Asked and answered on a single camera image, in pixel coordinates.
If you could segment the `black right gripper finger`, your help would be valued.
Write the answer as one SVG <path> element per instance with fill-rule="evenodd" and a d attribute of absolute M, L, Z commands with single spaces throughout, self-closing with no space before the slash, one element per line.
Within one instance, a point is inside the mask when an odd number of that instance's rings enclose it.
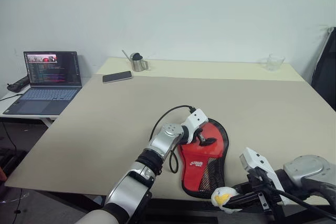
<path fill-rule="evenodd" d="M 230 198 L 225 207 L 230 209 L 262 209 L 260 193 L 240 194 Z"/>
<path fill-rule="evenodd" d="M 240 183 L 234 185 L 232 188 L 235 189 L 239 195 L 248 195 L 254 193 L 254 189 L 250 182 Z"/>

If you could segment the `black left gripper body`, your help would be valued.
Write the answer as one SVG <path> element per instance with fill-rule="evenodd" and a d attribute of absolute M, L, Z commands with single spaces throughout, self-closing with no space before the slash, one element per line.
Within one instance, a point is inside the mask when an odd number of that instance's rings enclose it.
<path fill-rule="evenodd" d="M 203 128 L 198 128 L 197 130 L 195 130 L 195 132 L 193 133 L 193 137 L 190 140 L 190 143 L 195 143 L 197 140 L 199 140 L 198 137 L 197 137 L 197 134 L 202 133 L 202 132 L 203 132 Z"/>

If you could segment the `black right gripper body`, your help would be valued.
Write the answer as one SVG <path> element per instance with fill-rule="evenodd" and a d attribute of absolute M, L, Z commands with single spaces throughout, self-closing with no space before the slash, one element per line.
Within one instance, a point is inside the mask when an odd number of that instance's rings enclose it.
<path fill-rule="evenodd" d="M 267 173 L 259 167 L 248 171 L 248 180 L 254 192 L 258 194 L 259 200 L 264 208 L 264 211 L 269 209 L 275 211 L 277 206 L 278 196 L 272 192 L 271 180 L 267 177 Z"/>

